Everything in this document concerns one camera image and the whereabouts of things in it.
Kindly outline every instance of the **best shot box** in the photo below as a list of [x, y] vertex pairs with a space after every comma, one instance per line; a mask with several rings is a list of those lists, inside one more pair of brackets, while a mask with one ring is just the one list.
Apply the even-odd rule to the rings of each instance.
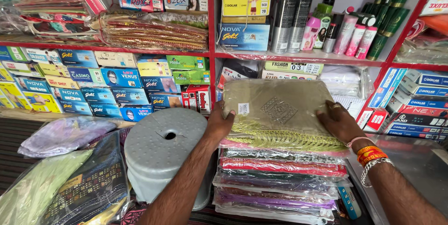
[[99, 86], [106, 85], [100, 69], [68, 67], [67, 70], [75, 82], [97, 83]]
[[27, 48], [26, 53], [34, 62], [62, 65], [58, 52], [54, 49]]
[[111, 88], [111, 92], [118, 104], [149, 104], [142, 88]]
[[182, 108], [182, 95], [176, 93], [151, 93], [151, 104], [161, 108]]
[[288, 73], [319, 75], [322, 72], [323, 64], [267, 61], [264, 65], [264, 69]]
[[47, 79], [48, 84], [52, 87], [58, 87], [63, 89], [76, 89], [76, 90], [79, 89], [78, 84], [69, 77], [61, 77], [46, 74], [45, 79]]
[[98, 65], [110, 67], [136, 68], [137, 60], [142, 56], [134, 53], [94, 51]]
[[8, 49], [9, 55], [15, 62], [28, 62], [31, 58], [26, 53], [26, 48], [23, 47], [6, 47]]
[[66, 66], [98, 68], [95, 55], [91, 50], [58, 49], [61, 61]]
[[87, 102], [97, 102], [103, 104], [116, 104], [114, 95], [109, 88], [80, 88], [84, 99]]
[[30, 102], [15, 82], [0, 82], [0, 90], [16, 108], [31, 109]]
[[269, 28], [269, 24], [219, 24], [220, 46], [233, 50], [267, 51]]
[[59, 100], [59, 104], [65, 113], [92, 116], [92, 111], [90, 110], [88, 103]]
[[52, 93], [59, 100], [83, 102], [86, 103], [84, 96], [80, 90], [63, 89], [52, 87]]
[[417, 84], [448, 87], [448, 72], [409, 69], [405, 76]]
[[3, 67], [11, 74], [43, 78], [43, 72], [37, 63], [3, 61]]
[[50, 86], [47, 81], [43, 78], [31, 78], [27, 76], [16, 76], [14, 77], [17, 84], [20, 85], [22, 90], [51, 93]]
[[164, 0], [165, 9], [183, 11], [208, 11], [208, 0]]
[[271, 0], [223, 0], [223, 16], [269, 15]]
[[164, 0], [118, 0], [123, 9], [147, 13], [163, 12]]
[[89, 103], [89, 106], [96, 117], [122, 118], [117, 104]]
[[168, 67], [180, 70], [208, 70], [210, 68], [207, 57], [167, 55]]
[[62, 113], [59, 102], [54, 99], [52, 94], [30, 91], [24, 91], [23, 94], [35, 111]]
[[176, 70], [172, 75], [176, 84], [210, 84], [210, 71]]
[[142, 85], [146, 91], [181, 92], [181, 87], [174, 83], [172, 76], [142, 76]]
[[154, 112], [152, 105], [131, 105], [122, 104], [120, 112], [125, 121], [138, 122], [147, 115]]
[[110, 87], [142, 87], [138, 70], [135, 68], [102, 67], [100, 69], [106, 85]]
[[137, 67], [141, 76], [172, 76], [164, 55], [142, 56], [137, 62]]
[[64, 76], [70, 77], [70, 73], [67, 70], [67, 67], [64, 65], [54, 65], [47, 63], [39, 63], [39, 67], [44, 74], [56, 75], [56, 76]]
[[298, 73], [287, 73], [281, 71], [270, 71], [263, 69], [261, 74], [263, 79], [299, 79], [299, 80], [316, 80], [317, 75], [312, 74], [298, 74]]

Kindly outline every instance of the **grey plastic stool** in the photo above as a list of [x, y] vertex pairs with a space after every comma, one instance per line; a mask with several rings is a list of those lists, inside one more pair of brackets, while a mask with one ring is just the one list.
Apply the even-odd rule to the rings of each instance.
[[[151, 203], [174, 177], [204, 134], [207, 119], [186, 108], [167, 108], [140, 120], [125, 142], [128, 179], [138, 201]], [[212, 160], [194, 202], [193, 211], [204, 208], [210, 198]]]

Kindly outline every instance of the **blue box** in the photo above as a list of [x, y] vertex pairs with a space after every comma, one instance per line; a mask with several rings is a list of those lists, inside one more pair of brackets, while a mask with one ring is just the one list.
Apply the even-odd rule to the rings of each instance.
[[75, 82], [97, 83], [99, 86], [106, 85], [100, 69], [68, 67], [67, 70]]
[[181, 92], [181, 87], [174, 83], [172, 76], [142, 76], [142, 85], [146, 91]]
[[0, 61], [14, 61], [5, 46], [0, 46]]
[[116, 104], [115, 98], [109, 88], [82, 87], [80, 90], [87, 102]]
[[81, 115], [92, 116], [92, 111], [90, 111], [88, 103], [73, 102], [67, 100], [59, 100], [59, 103], [65, 113], [76, 113]]
[[436, 139], [445, 140], [446, 135], [432, 134], [427, 132], [417, 132], [417, 131], [400, 131], [400, 130], [388, 130], [384, 134], [392, 136], [405, 136], [412, 138], [425, 138], [425, 139]]
[[52, 87], [53, 96], [59, 100], [72, 101], [72, 102], [83, 102], [86, 103], [84, 96], [80, 90], [71, 90]]
[[142, 88], [111, 88], [117, 104], [149, 104]]
[[400, 130], [400, 131], [416, 131], [416, 132], [424, 132], [424, 133], [448, 133], [447, 128], [439, 127], [439, 126], [424, 126], [424, 125], [413, 125], [413, 124], [402, 124], [393, 122], [388, 126], [388, 130]]
[[436, 87], [429, 85], [419, 85], [413, 82], [409, 77], [404, 77], [402, 85], [409, 93], [422, 96], [448, 96], [448, 87]]
[[389, 68], [367, 107], [384, 108], [408, 69]]
[[409, 69], [406, 76], [418, 84], [448, 87], [448, 72]]
[[96, 117], [122, 118], [118, 104], [89, 103], [89, 106]]
[[136, 68], [100, 68], [104, 82], [110, 87], [141, 88], [140, 75]]
[[66, 66], [98, 68], [95, 55], [91, 50], [58, 49], [61, 61]]
[[47, 80], [43, 78], [15, 76], [14, 80], [16, 80], [17, 84], [20, 85], [22, 90], [42, 92], [48, 94], [51, 93], [50, 86], [48, 85]]
[[147, 115], [154, 112], [152, 105], [130, 105], [122, 104], [120, 107], [121, 115], [126, 121], [138, 122]]
[[267, 51], [269, 29], [269, 24], [219, 24], [220, 46], [228, 50]]
[[151, 93], [151, 104], [155, 107], [182, 108], [182, 95], [175, 93]]

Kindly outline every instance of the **green box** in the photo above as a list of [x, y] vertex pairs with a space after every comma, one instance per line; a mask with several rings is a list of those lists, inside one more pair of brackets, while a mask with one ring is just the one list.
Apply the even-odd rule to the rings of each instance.
[[168, 66], [171, 69], [180, 70], [209, 70], [207, 57], [167, 55]]
[[185, 84], [210, 84], [210, 71], [201, 70], [175, 70], [172, 72], [174, 83]]
[[22, 51], [20, 47], [6, 47], [9, 54], [15, 62], [28, 62], [31, 59]]
[[322, 72], [323, 64], [299, 63], [299, 62], [277, 62], [267, 61], [264, 69], [271, 71], [284, 71], [289, 73], [315, 74]]

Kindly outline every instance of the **cardboard box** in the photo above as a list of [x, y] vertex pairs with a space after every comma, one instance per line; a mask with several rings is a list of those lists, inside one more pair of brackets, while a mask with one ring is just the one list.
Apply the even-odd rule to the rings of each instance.
[[372, 116], [367, 121], [365, 132], [377, 134], [388, 116], [388, 112], [383, 108], [375, 108]]
[[45, 79], [52, 87], [58, 87], [63, 89], [79, 89], [78, 84], [68, 77], [54, 76], [54, 75], [45, 75]]
[[6, 47], [8, 49], [9, 55], [15, 62], [29, 62], [31, 58], [26, 53], [26, 48], [24, 47]]
[[122, 118], [118, 104], [89, 103], [89, 106], [96, 117]]
[[140, 75], [135, 68], [102, 67], [104, 82], [110, 87], [141, 88]]
[[52, 94], [58, 100], [86, 103], [84, 96], [82, 96], [81, 90], [71, 90], [71, 89], [52, 87]]
[[109, 88], [81, 87], [80, 90], [87, 102], [116, 104], [114, 95]]
[[17, 84], [21, 87], [22, 90], [41, 92], [50, 94], [50, 86], [47, 81], [43, 78], [31, 78], [27, 76], [16, 76], [14, 77]]
[[54, 49], [27, 48], [26, 53], [34, 62], [62, 65], [58, 52]]
[[39, 67], [44, 74], [70, 77], [70, 73], [67, 70], [67, 67], [64, 65], [54, 65], [47, 63], [39, 63]]
[[419, 85], [414, 83], [408, 77], [404, 77], [400, 83], [403, 88], [414, 95], [423, 96], [448, 96], [448, 87], [435, 87], [428, 85]]
[[407, 70], [389, 68], [367, 107], [385, 108]]
[[164, 0], [118, 0], [123, 9], [147, 13], [163, 12]]
[[448, 72], [409, 69], [405, 76], [417, 84], [448, 87]]
[[168, 67], [179, 70], [209, 70], [207, 57], [167, 55]]
[[299, 80], [316, 80], [317, 75], [287, 73], [281, 71], [263, 70], [261, 74], [263, 79], [299, 79]]
[[2, 62], [0, 62], [0, 81], [14, 81], [14, 78], [11, 76], [9, 71], [3, 66]]
[[266, 61], [264, 69], [269, 71], [319, 75], [322, 72], [323, 64]]
[[448, 109], [405, 105], [395, 97], [391, 98], [388, 107], [394, 113], [409, 113], [434, 117], [446, 117], [448, 115]]
[[180, 93], [181, 87], [174, 83], [174, 78], [168, 76], [142, 76], [142, 85], [146, 91]]
[[6, 108], [15, 108], [15, 105], [8, 99], [7, 96], [5, 96], [0, 90], [0, 106], [6, 107]]
[[172, 75], [176, 84], [210, 84], [210, 71], [176, 70]]
[[431, 134], [425, 132], [415, 132], [415, 131], [399, 131], [399, 130], [386, 130], [385, 135], [391, 136], [404, 136], [412, 138], [425, 138], [425, 139], [435, 139], [435, 140], [445, 140], [447, 135]]
[[59, 102], [55, 100], [52, 94], [30, 91], [24, 91], [23, 94], [35, 111], [62, 113]]
[[164, 55], [142, 56], [137, 62], [137, 67], [141, 76], [172, 76]]
[[184, 108], [193, 109], [204, 115], [210, 114], [210, 86], [188, 85], [187, 89], [182, 92], [182, 101]]
[[138, 122], [154, 112], [152, 105], [122, 104], [120, 112], [125, 121]]
[[426, 126], [448, 126], [448, 118], [424, 116], [409, 113], [399, 113], [392, 122], [411, 124], [411, 125], [426, 125]]
[[150, 93], [151, 104], [154, 107], [182, 108], [182, 95], [175, 93]]
[[100, 69], [68, 67], [67, 70], [75, 82], [97, 83], [100, 86], [106, 85]]
[[271, 0], [223, 0], [222, 16], [266, 16]]
[[98, 65], [109, 67], [136, 68], [137, 60], [142, 56], [134, 53], [94, 51]]
[[407, 90], [405, 90], [402, 90], [401, 86], [399, 86], [394, 93], [394, 97], [403, 104], [430, 108], [448, 108], [448, 97], [414, 96], [410, 93], [407, 93]]
[[30, 102], [15, 82], [0, 82], [0, 90], [16, 108], [31, 109]]
[[219, 43], [230, 50], [267, 51], [269, 29], [269, 24], [218, 24]]
[[208, 0], [164, 0], [165, 9], [183, 11], [208, 11]]
[[0, 46], [0, 61], [13, 61], [6, 46]]
[[73, 102], [66, 100], [59, 100], [59, 103], [65, 113], [76, 113], [87, 116], [93, 115], [88, 103]]
[[98, 68], [95, 55], [91, 50], [58, 49], [57, 51], [65, 66]]
[[117, 104], [149, 104], [146, 92], [142, 88], [111, 88]]
[[39, 68], [39, 65], [37, 63], [21, 63], [8, 61], [3, 61], [2, 63], [3, 67], [11, 74], [40, 78], [44, 77], [43, 72]]

